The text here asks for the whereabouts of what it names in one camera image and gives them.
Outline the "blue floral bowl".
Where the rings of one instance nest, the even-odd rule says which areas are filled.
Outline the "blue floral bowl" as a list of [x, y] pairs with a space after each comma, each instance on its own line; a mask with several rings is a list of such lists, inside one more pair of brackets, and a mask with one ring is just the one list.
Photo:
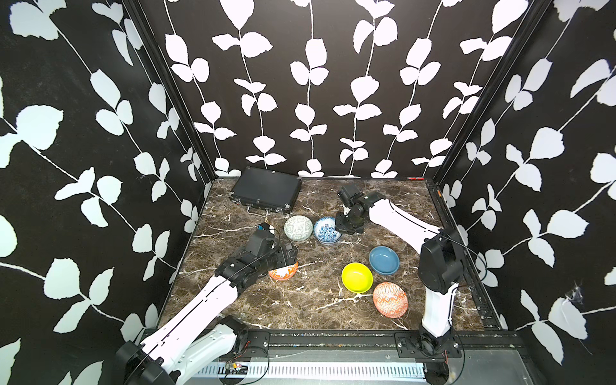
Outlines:
[[334, 245], [342, 234], [335, 227], [335, 218], [324, 217], [314, 223], [313, 235], [316, 240], [324, 245]]

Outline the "orange floral bowl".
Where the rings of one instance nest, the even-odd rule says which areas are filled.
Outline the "orange floral bowl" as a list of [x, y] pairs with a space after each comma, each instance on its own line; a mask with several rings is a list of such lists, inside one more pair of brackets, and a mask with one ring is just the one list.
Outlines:
[[291, 279], [298, 271], [298, 263], [285, 266], [278, 269], [273, 269], [268, 272], [269, 277], [274, 281], [286, 281]]

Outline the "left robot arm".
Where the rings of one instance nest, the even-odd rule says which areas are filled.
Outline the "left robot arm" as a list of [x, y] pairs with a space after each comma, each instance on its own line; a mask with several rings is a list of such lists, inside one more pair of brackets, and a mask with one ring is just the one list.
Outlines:
[[126, 342], [115, 354], [114, 384], [185, 384], [206, 365], [237, 346], [245, 331], [227, 317], [211, 332], [203, 330], [256, 280], [293, 266], [298, 248], [286, 243], [263, 251], [238, 250], [215, 270], [204, 289], [163, 327], [140, 343]]

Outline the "white green-patterned bowl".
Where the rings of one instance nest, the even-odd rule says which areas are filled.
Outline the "white green-patterned bowl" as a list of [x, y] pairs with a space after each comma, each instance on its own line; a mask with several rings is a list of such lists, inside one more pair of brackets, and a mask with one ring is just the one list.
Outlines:
[[314, 224], [310, 218], [303, 215], [290, 217], [284, 225], [285, 235], [292, 242], [304, 242], [313, 234]]

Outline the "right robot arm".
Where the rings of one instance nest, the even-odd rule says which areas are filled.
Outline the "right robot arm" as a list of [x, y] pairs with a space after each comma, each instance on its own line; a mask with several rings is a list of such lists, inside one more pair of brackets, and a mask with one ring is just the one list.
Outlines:
[[365, 221], [382, 226], [419, 255], [419, 278], [426, 289], [424, 315], [412, 343], [422, 354], [444, 353], [453, 339], [455, 293], [465, 272], [463, 242], [455, 229], [441, 229], [406, 213], [380, 192], [362, 193], [352, 184], [338, 191], [345, 210], [335, 217], [342, 234], [361, 234]]

